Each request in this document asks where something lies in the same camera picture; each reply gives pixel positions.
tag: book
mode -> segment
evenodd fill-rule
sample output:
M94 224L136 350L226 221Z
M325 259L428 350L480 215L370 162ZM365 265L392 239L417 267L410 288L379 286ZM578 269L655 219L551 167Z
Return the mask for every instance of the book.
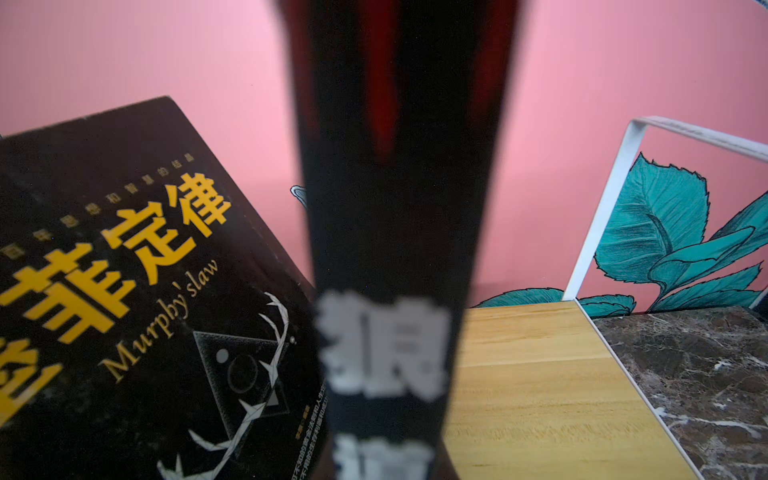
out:
M306 478L313 289L168 97L0 140L0 471Z

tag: light wood surface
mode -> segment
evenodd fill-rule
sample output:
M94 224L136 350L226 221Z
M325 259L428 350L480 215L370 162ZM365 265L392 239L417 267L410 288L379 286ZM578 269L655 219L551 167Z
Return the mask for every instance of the light wood surface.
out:
M444 438L462 480L696 478L573 302L469 310Z

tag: white antler drawing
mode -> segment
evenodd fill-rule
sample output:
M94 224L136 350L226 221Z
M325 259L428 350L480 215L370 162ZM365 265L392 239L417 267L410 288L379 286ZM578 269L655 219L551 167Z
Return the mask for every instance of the white antler drawing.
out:
M269 323L272 329L275 331L275 339L277 340L277 350L275 351L275 355L272 357L272 362L265 363L259 361L261 366L264 367L264 369L269 374L270 385L274 389L275 382L277 381L277 362L280 360L280 354L283 351L283 346L285 345L286 341L286 334L288 333L288 309L282 303L280 303L277 297L275 297L272 293L264 292L264 294L272 299L272 301L267 305L276 306L277 310L280 312L280 317L283 319L283 334L280 335L280 332L277 330L275 323L268 316L262 313L259 314L259 316L261 316L264 321ZM240 440L242 440L243 436L245 435L245 432L248 430L251 422L261 417L261 413L264 411L264 406L266 406L266 403L248 405L243 400L240 400L240 404L245 409L245 416L243 417L243 421L240 423L240 427L237 429L231 440L227 440L221 443L208 442L192 430L189 431L192 440L194 440L195 443L203 447L203 449L207 450L208 452L226 450L224 457L222 457L221 461L218 463L218 465L216 465L216 468L209 470L208 472L194 473L189 476L184 476L184 471L181 468L181 457L177 454L175 470L165 468L165 465L163 465L161 460L157 461L157 470L160 471L160 475L162 475L164 480L214 480L214 478L219 475L221 469L235 452L235 449L240 443Z

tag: red stripe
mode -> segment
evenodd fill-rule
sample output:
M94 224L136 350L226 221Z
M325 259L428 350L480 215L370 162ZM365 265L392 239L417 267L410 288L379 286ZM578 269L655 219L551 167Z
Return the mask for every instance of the red stripe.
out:
M395 83L396 0L362 0L360 31L366 69L366 105L376 161L389 161L399 101Z
M473 126L486 121L491 106L500 100L517 6L516 0L489 0L486 7L469 100L469 122Z
M310 43L309 0L286 0L283 13L290 37L293 82L296 87L296 109L304 126L314 136L319 135L320 122L313 90L313 58Z

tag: white chinese characters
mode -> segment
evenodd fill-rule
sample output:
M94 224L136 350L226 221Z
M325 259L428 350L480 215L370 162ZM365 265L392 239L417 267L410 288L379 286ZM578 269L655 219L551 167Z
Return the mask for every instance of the white chinese characters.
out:
M445 394L447 308L412 297L381 305L356 292L332 290L316 305L317 329L331 343L319 357L334 392L371 399L410 391L425 402Z
M333 461L339 480L424 480L434 451L424 442L405 440L390 444L383 437L358 440L354 435L334 436Z

